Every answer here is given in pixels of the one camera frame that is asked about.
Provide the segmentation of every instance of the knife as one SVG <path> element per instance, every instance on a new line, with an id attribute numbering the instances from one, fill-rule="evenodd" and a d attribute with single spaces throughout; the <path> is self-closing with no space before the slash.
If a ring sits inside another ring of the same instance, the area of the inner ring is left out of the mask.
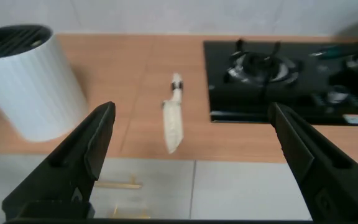
<path id="1" fill-rule="evenodd" d="M 168 153 L 176 151 L 183 139 L 183 124 L 181 119 L 181 95 L 183 80 L 178 73 L 172 78 L 172 98 L 162 103 L 164 136 Z"/>

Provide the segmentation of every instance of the stove knob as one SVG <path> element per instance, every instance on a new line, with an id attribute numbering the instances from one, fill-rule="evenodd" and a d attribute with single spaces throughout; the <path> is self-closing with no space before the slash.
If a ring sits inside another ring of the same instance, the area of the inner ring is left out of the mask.
<path id="1" fill-rule="evenodd" d="M 349 90 L 342 85 L 334 85 L 332 90 L 327 94 L 327 102 L 338 104 L 344 102 L 349 96 Z"/>

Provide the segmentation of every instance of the wooden countertop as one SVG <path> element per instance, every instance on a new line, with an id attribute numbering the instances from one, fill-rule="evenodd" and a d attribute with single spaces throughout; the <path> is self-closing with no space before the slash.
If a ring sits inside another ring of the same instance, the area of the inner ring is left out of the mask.
<path id="1" fill-rule="evenodd" d="M 106 101 L 117 114 L 108 156 L 150 159 L 285 162 L 269 124 L 209 121 L 203 40 L 238 36 L 60 35 L 59 39 L 88 99 L 89 110 Z M 249 40 L 332 41 L 324 37 L 247 37 Z M 161 102 L 171 97 L 172 73 L 182 74 L 185 138 L 168 155 Z M 358 127 L 317 126 L 358 161 Z M 48 154 L 64 136 L 48 142 L 23 140 L 0 113 L 0 153 Z"/>

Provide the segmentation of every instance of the gas stove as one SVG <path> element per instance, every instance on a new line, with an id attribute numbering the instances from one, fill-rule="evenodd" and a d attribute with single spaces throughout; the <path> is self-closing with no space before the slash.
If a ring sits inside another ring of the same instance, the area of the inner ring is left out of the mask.
<path id="1" fill-rule="evenodd" d="M 322 59 L 333 46 L 205 41 L 211 121 L 266 123 L 279 102 L 311 124 L 358 126 L 358 45 L 335 44 L 355 53 Z"/>

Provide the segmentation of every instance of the black stove top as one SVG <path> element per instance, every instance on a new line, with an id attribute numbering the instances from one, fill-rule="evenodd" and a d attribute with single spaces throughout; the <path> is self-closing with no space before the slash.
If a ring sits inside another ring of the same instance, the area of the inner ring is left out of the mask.
<path id="1" fill-rule="evenodd" d="M 358 54 L 316 57 L 331 46 L 205 41 L 211 121 L 266 123 L 276 101 L 311 124 L 358 125 Z"/>

